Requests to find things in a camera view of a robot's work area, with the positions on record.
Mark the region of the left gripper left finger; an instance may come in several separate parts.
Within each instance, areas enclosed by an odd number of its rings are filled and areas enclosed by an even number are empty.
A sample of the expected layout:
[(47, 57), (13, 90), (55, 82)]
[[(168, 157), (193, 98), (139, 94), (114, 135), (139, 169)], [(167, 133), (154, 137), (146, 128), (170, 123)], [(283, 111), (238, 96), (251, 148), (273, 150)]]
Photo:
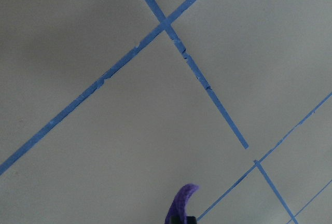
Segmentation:
[(170, 224), (182, 224), (182, 221), (179, 216), (171, 216)]

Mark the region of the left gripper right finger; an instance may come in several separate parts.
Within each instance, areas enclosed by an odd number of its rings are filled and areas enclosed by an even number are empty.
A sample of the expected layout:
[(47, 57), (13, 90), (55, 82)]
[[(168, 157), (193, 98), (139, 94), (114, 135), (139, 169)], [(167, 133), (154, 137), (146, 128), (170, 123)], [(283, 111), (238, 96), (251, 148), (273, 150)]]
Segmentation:
[(187, 216), (186, 223), (187, 224), (197, 224), (197, 219), (195, 216)]

